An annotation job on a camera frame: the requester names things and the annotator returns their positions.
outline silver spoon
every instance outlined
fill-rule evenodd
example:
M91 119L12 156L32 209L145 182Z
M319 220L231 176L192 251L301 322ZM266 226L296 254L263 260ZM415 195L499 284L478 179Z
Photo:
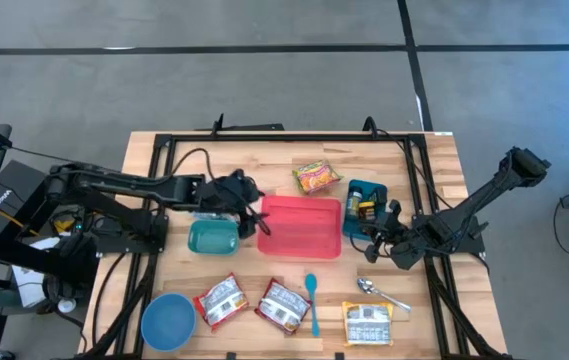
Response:
M400 308L402 308L404 311L406 312L411 312L411 306L408 304L404 304L403 302L388 296L386 294L384 294L383 292L377 290L375 288L375 286L373 286L373 282L371 280L367 280L365 278L359 278L357 279L357 286L359 286L360 290L362 290L363 292L367 293L367 294L376 294L379 295L383 298L385 298L386 300L392 302L393 304L399 306Z

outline food packet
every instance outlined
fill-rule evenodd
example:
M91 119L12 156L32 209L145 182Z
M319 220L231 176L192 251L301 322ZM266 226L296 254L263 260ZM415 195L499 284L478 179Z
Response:
M235 281L233 273L206 293L193 298L193 302L213 331L248 306L248 300Z
M340 181L341 177L326 160L320 160L293 170L297 185L306 194Z
M342 303L346 344L393 345L391 317L393 305L389 303L354 304Z
M275 324L286 334L292 335L299 328L310 307L310 301L285 288L273 278L255 313Z

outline teal tray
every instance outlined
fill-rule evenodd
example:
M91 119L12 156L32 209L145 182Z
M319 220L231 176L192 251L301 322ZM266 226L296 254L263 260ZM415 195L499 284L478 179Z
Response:
M373 189L375 189L376 187L380 186L384 188L384 191L386 192L386 195L388 197L388 189L386 188L386 186L382 185L382 184L378 184L378 183L372 183L372 182L368 182L368 181L362 181L362 180L351 180L348 183L348 188L350 189L353 186L359 186L360 188L362 188L362 196L363 196L363 200L362 201L366 201L366 198L368 198L371 193L373 192ZM375 206L375 216L379 216L382 213L384 213L386 209L386 203L383 204L378 204ZM349 236L349 234L353 234L353 239L359 239L359 240L371 240L371 237L364 234L361 230L360 230L360 226L357 223L357 220L353 220L351 218L348 218L346 216L346 211L344 212L344 223L342 225L342 234L344 234L345 236Z
M228 220L198 220L191 225L188 248L198 254L233 255L240 247L237 224Z

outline wooden table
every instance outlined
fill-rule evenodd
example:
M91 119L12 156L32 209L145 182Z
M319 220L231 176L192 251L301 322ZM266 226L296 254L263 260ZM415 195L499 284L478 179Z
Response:
M123 171L146 176L148 173L155 132L131 134ZM467 196L461 165L450 134L427 133L429 158L437 192L455 205ZM328 159L344 179L330 190L314 196L336 198L344 203L351 179L363 179L385 184L389 198L400 201L403 212L400 220L410 223L413 202L404 154L394 142L197 142L179 143L175 159L185 152L204 147L211 155L216 176L227 175L243 168L253 177L258 187L267 194L294 195L300 192L291 175L299 166ZM193 155L184 162L178 173L205 173L202 154ZM420 192L428 204L426 187L420 179ZM128 206L140 205L138 199L119 197ZM202 294L234 272L249 299L249 309L240 313L212 334L198 315L197 330L188 345L174 353L158 353L148 346L144 358L224 358L227 352L238 358L334 358L335 352L344 352L350 358L439 358L435 326L423 262L409 271L398 269L388 259L369 264L363 254L356 252L348 239L342 239L342 255L335 260L267 257L256 245L256 236L244 240L237 254L231 257L211 257L192 253L187 248L192 215L169 211L170 232L164 253L159 256L153 296L165 292L179 292L188 297ZM117 255L104 257L99 265L95 289L101 286L105 273ZM119 312L124 296L130 255L118 265L106 285L99 309L98 338ZM477 330L498 351L506 345L493 299L486 269L477 260L464 254L451 257L461 307ZM140 269L145 266L142 260ZM258 304L271 277L288 288L307 296L304 277L313 272L318 278L317 313L321 337L311 334L310 313L297 334L285 336L273 325L258 317L253 309ZM393 347L344 347L345 333L342 322L342 301L380 301L359 291L355 279L368 277L376 286L413 306L410 315L396 308L393 318ZM93 291L84 334L91 338L92 314L97 297ZM452 319L445 310L449 342L456 351ZM133 349L137 330L137 310L131 316L125 352Z

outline floor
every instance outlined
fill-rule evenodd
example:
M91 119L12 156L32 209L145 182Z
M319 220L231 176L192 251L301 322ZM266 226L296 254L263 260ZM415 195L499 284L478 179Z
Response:
M410 14L411 61L404 51L170 53L180 46L403 45L398 4ZM531 44L542 46L508 47ZM17 146L118 167L133 130L207 127L222 112L229 125L353 130L370 115L387 130L454 132L470 190L492 176L511 146L528 147L553 166L539 186L480 213L490 221L491 282L511 354L568 359L569 256L552 228L557 200L569 194L569 51L556 51L566 44L569 0L0 0L0 48L173 49L5 51L0 123L13 125ZM414 86L419 75L424 89ZM10 156L42 170L51 164ZM560 210L557 225L569 248L569 210ZM77 328L53 315L21 315L10 318L2 348L49 359L71 356L78 339Z

